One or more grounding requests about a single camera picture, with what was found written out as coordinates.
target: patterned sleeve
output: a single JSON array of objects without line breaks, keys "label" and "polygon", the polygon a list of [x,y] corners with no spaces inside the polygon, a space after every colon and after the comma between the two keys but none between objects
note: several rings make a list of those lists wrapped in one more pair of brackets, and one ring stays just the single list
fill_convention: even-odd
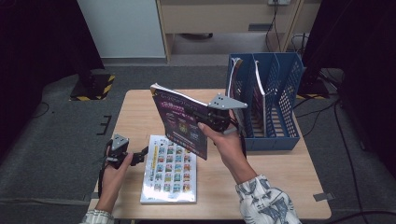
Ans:
[{"label": "patterned sleeve", "polygon": [[114,224],[114,217],[105,211],[90,210],[80,224]]},{"label": "patterned sleeve", "polygon": [[301,223],[289,195],[281,189],[271,188],[264,175],[235,188],[240,198],[239,209],[246,223]]}]

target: open book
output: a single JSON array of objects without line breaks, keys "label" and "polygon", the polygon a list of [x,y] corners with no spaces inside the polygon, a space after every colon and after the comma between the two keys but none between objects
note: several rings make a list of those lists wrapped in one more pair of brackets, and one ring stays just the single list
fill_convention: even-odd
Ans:
[{"label": "open book", "polygon": [[[240,58],[232,58],[232,66],[233,69],[231,71],[231,75],[230,75],[230,80],[227,83],[227,88],[226,88],[226,92],[225,95],[233,98],[237,101],[241,101],[241,90],[242,90],[242,82],[238,81],[236,79],[237,75],[238,75],[238,69],[241,66],[241,63],[243,62],[242,59]],[[244,114],[241,108],[237,108],[237,109],[233,109],[233,115],[235,116],[236,120],[238,121],[238,124],[240,126],[240,129],[242,130],[242,133],[244,135],[245,134],[245,129],[244,129]]]},{"label": "open book", "polygon": [[259,73],[259,61],[255,61],[256,80],[253,87],[252,116],[255,118],[253,132],[255,136],[265,136],[265,91],[262,88],[262,79]]},{"label": "open book", "polygon": [[151,85],[150,89],[163,120],[166,137],[206,160],[207,137],[199,129],[195,117],[186,113],[186,110],[207,114],[207,104],[157,83]]},{"label": "open book", "polygon": [[148,144],[140,202],[196,203],[196,156],[163,135]]}]

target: black curtain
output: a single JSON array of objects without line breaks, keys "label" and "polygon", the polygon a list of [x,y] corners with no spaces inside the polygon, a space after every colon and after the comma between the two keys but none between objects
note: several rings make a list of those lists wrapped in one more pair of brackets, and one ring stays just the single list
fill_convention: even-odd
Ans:
[{"label": "black curtain", "polygon": [[321,68],[345,72],[339,93],[362,147],[396,176],[396,1],[323,0],[303,57],[303,88]]},{"label": "black curtain", "polygon": [[0,159],[60,78],[104,68],[76,0],[0,0]]}]

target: power outlet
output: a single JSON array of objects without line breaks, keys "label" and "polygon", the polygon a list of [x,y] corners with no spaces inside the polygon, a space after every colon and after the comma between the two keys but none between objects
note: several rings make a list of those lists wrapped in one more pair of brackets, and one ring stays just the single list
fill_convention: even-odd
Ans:
[{"label": "power outlet", "polygon": [[274,6],[275,3],[279,6],[290,5],[290,0],[268,0],[268,5]]}]

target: yellow and black tape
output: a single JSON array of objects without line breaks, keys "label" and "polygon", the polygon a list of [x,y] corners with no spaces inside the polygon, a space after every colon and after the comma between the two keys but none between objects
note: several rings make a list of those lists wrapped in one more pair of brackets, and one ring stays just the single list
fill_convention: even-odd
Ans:
[{"label": "yellow and black tape", "polygon": [[70,96],[71,101],[90,101],[90,100],[103,100],[107,97],[107,94],[110,92],[111,86],[113,85],[114,78],[116,76],[111,75],[108,77],[106,85],[103,88],[103,92],[100,95],[89,96],[89,95],[77,95],[77,96]]},{"label": "yellow and black tape", "polygon": [[296,99],[328,99],[328,94],[297,94]]}]

